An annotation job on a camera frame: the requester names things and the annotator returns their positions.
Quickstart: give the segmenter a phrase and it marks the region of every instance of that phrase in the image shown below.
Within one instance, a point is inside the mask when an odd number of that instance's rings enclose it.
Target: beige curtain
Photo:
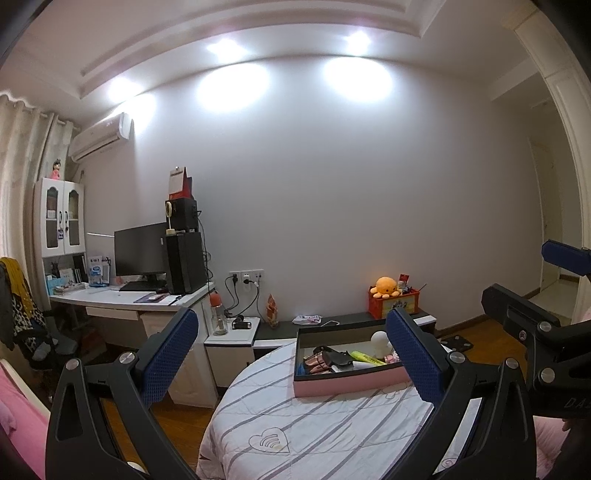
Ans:
[[[72,132],[71,122],[59,121],[53,113],[26,108],[24,102],[12,102],[7,95],[0,95],[0,257],[19,261],[37,303],[40,259],[33,247],[33,187],[38,179],[51,174],[56,159],[61,160],[61,177],[65,178]],[[4,346],[0,347],[0,356],[8,355]],[[28,376],[18,359],[12,361]]]

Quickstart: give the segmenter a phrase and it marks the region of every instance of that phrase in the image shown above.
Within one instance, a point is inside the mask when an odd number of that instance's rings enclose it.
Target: white nightstand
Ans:
[[[232,320],[228,319],[226,335],[210,335],[204,343],[216,385],[222,388],[228,388],[255,361],[252,345],[261,321],[258,317],[246,317],[244,320],[252,324],[250,329],[232,330]]]

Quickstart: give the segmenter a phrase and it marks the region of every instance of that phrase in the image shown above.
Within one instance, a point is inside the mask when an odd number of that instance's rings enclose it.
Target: air conditioner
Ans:
[[[107,147],[129,140],[131,117],[128,113],[105,118],[77,135],[70,144],[69,154],[73,161],[80,162],[88,155],[105,151]]]

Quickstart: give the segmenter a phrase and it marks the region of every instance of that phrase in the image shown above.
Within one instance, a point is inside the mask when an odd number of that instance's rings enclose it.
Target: octopus plush toy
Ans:
[[[381,277],[375,283],[375,287],[369,292],[374,294],[375,299],[388,299],[398,297],[400,292],[396,289],[396,281],[390,277]]]

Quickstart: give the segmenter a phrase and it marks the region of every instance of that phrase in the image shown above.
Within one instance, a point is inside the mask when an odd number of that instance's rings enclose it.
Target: blue textured pad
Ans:
[[[144,370],[142,400],[146,406],[164,398],[198,331],[197,314],[187,310]]]
[[[386,317],[388,340],[402,360],[418,394],[424,401],[437,406],[445,395],[443,374],[417,336],[428,334],[420,330],[414,320],[410,319],[410,321],[413,322],[417,331],[413,331],[414,329],[407,324],[401,313],[390,310]]]
[[[548,240],[542,245],[542,257],[548,263],[577,275],[584,276],[591,273],[591,252],[589,250]]]

